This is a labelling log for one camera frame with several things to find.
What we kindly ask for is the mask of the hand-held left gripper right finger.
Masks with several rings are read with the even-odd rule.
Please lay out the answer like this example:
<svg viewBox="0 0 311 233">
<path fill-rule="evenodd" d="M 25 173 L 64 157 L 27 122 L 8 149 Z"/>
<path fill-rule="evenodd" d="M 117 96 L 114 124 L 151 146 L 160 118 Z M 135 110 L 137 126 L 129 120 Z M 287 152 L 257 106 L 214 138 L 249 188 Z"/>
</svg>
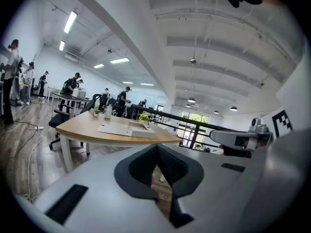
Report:
<svg viewBox="0 0 311 233">
<path fill-rule="evenodd" d="M 159 233 L 245 233 L 254 158 L 157 145 L 158 165 L 172 186 L 172 218 Z"/>
</svg>

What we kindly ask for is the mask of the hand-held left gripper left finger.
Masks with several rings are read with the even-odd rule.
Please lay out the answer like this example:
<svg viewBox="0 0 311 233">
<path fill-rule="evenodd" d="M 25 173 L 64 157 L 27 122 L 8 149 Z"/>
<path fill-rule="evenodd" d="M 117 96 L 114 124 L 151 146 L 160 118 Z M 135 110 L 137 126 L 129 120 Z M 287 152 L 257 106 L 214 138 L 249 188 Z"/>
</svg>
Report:
<svg viewBox="0 0 311 233">
<path fill-rule="evenodd" d="M 174 233 L 154 200 L 128 195 L 115 180 L 116 165 L 147 148 L 142 145 L 87 161 L 54 182 L 30 203 L 14 195 L 26 216 L 45 233 Z M 87 190 L 60 224 L 48 211 L 74 186 Z"/>
</svg>

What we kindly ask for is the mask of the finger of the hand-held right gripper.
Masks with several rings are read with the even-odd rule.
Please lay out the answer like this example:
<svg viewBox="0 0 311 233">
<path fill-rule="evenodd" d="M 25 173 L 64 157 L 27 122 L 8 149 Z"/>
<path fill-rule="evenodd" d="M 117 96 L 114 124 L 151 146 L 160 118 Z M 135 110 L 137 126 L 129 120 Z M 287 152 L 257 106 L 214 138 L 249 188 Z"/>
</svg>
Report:
<svg viewBox="0 0 311 233">
<path fill-rule="evenodd" d="M 255 150 L 258 142 L 258 135 L 250 132 L 212 130 L 209 137 L 223 147 L 235 150 Z"/>
<path fill-rule="evenodd" d="M 248 150 L 236 150 L 223 145 L 220 145 L 219 148 L 223 150 L 224 156 L 235 156 L 241 158 L 251 158 L 252 156 L 252 153 Z"/>
</svg>

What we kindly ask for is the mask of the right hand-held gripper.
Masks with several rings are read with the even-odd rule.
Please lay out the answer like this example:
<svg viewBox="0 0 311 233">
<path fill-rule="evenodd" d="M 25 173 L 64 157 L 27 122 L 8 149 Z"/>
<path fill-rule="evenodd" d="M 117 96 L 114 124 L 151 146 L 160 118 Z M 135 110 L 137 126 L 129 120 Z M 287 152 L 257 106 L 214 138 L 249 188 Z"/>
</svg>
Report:
<svg viewBox="0 0 311 233">
<path fill-rule="evenodd" d="M 306 55 L 277 92 L 281 107 L 252 122 L 256 137 L 247 139 L 247 148 L 266 146 L 293 131 L 311 127 L 311 57 Z"/>
</svg>

